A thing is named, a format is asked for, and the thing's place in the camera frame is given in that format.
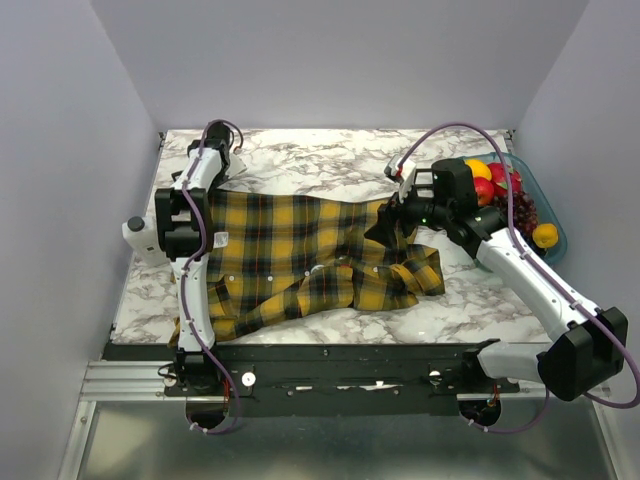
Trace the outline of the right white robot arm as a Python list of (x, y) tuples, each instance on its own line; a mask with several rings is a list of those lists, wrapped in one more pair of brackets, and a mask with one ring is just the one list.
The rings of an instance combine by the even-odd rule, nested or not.
[(499, 209), (480, 206), (472, 171), (462, 159), (429, 167), (429, 197), (418, 193), (420, 171), (410, 160), (389, 162), (385, 174), (398, 190), (379, 208), (366, 238), (394, 247), (397, 229), (404, 235), (419, 226), (445, 231), (514, 291), (550, 339), (543, 346), (490, 341), (461, 365), (462, 384), (480, 392), (496, 378), (532, 381), (572, 401), (618, 374), (624, 365), (620, 349), (626, 343), (626, 316), (616, 308), (603, 310), (572, 289), (508, 229)]

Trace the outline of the yellow plaid flannel shirt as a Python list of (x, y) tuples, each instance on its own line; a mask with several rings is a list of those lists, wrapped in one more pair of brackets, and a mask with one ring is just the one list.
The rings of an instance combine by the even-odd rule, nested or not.
[(406, 309), (445, 284), (437, 249), (394, 226), (393, 247), (366, 238), (385, 199), (344, 202), (305, 195), (213, 190), (189, 208), (223, 245), (210, 252), (207, 311), (231, 341), (323, 311)]

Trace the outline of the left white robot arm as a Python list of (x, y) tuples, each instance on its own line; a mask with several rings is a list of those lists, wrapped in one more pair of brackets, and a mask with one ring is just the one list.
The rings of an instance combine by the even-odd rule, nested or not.
[(211, 193), (230, 166), (233, 137), (225, 121), (210, 122), (190, 147), (185, 168), (171, 186), (157, 189), (154, 196), (159, 246), (178, 289), (177, 384), (201, 395), (214, 393), (224, 377), (212, 358), (216, 337), (206, 274), (214, 236)]

